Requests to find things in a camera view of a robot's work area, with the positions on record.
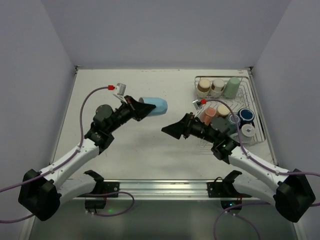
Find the pink dotted mug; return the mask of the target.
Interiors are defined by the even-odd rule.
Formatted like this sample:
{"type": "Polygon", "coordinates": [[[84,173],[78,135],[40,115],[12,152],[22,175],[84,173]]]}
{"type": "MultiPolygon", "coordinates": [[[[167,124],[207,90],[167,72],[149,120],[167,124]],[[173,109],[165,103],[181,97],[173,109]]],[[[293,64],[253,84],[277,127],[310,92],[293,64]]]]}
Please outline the pink dotted mug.
{"type": "Polygon", "coordinates": [[[208,107],[201,113],[199,119],[202,123],[208,126],[211,123],[211,120],[216,116],[216,114],[217,111],[214,108],[208,107]]]}

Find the light blue cup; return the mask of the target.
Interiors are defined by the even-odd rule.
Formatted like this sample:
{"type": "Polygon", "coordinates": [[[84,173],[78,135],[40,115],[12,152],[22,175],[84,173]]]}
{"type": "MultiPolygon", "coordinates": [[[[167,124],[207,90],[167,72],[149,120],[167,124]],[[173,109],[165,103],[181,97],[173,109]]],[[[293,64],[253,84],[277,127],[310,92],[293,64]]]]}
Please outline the light blue cup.
{"type": "Polygon", "coordinates": [[[147,115],[148,117],[164,115],[168,110],[167,101],[160,97],[140,97],[138,101],[140,103],[155,105],[155,109],[147,115]]]}

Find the brown white cup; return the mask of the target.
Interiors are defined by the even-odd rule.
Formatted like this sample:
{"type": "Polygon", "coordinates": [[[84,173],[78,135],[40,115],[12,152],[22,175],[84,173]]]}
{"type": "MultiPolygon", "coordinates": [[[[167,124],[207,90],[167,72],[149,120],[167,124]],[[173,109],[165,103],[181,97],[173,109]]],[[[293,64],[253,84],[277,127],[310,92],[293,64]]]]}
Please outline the brown white cup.
{"type": "Polygon", "coordinates": [[[199,98],[205,98],[209,95],[211,82],[207,78],[201,78],[196,87],[196,95],[199,98]]]}
{"type": "Polygon", "coordinates": [[[216,112],[217,112],[217,116],[221,117],[221,118],[226,118],[231,113],[231,111],[228,109],[228,107],[225,106],[224,104],[220,104],[216,108],[216,112]]]}
{"type": "Polygon", "coordinates": [[[209,94],[213,98],[219,98],[224,91],[225,82],[221,78],[215,78],[212,81],[209,94]]]}

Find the grey blue mug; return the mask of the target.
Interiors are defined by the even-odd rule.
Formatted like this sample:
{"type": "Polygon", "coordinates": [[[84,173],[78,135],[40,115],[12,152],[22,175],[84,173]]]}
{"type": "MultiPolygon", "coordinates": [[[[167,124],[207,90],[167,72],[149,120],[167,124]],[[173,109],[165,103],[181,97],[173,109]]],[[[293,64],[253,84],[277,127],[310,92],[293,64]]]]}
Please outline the grey blue mug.
{"type": "Polygon", "coordinates": [[[238,115],[230,113],[227,117],[227,127],[228,127],[228,134],[234,134],[237,132],[237,125],[239,126],[241,120],[238,115]]]}

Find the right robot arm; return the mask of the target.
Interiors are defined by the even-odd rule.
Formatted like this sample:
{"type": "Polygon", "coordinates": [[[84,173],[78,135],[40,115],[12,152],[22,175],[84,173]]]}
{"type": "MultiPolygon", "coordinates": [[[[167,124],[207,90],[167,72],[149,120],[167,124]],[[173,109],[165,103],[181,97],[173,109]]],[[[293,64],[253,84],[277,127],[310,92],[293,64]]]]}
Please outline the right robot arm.
{"type": "Polygon", "coordinates": [[[298,222],[309,208],[315,206],[316,196],[306,173],[270,164],[226,133],[201,122],[192,113],[185,114],[180,121],[163,127],[161,131],[175,139],[194,136],[211,143],[211,151],[218,160],[247,172],[247,175],[242,172],[229,174],[227,191],[258,198],[274,206],[290,222],[298,222]]]}

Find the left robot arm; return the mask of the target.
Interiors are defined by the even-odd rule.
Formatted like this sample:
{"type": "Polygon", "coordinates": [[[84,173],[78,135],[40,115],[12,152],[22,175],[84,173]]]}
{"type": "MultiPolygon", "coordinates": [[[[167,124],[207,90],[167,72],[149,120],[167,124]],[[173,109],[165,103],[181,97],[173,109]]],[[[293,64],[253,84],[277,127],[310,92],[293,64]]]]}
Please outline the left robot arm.
{"type": "Polygon", "coordinates": [[[51,218],[60,205],[81,196],[107,193],[104,179],[93,170],[81,178],[71,179],[79,168],[103,153],[112,143],[112,133],[131,119],[137,122],[146,117],[163,115],[167,102],[158,97],[134,100],[127,95],[118,109],[100,105],[90,129],[80,143],[65,156],[40,171],[29,170],[23,176],[18,202],[41,221],[51,218]]]}

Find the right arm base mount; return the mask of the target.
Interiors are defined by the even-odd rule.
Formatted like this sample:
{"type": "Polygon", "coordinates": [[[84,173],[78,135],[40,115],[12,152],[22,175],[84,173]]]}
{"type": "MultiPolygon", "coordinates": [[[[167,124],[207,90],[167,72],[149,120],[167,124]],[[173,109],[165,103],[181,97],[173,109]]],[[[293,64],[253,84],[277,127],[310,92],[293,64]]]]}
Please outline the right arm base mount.
{"type": "Polygon", "coordinates": [[[213,181],[207,182],[208,197],[220,198],[220,205],[223,209],[242,204],[242,195],[233,186],[236,177],[241,174],[240,171],[233,170],[224,178],[218,176],[213,181]]]}

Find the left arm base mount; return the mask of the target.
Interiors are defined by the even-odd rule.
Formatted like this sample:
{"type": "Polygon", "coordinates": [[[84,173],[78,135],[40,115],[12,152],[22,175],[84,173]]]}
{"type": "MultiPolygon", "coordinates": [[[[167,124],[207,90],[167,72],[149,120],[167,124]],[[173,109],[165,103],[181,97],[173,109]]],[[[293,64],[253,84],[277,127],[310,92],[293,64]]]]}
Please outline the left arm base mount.
{"type": "MultiPolygon", "coordinates": [[[[118,181],[105,181],[104,178],[93,170],[87,170],[84,174],[92,177],[96,182],[91,194],[108,194],[115,193],[120,189],[120,183],[118,181]]],[[[107,198],[98,200],[85,200],[84,207],[87,211],[93,210],[97,213],[97,210],[104,209],[107,204],[107,198]]]]}

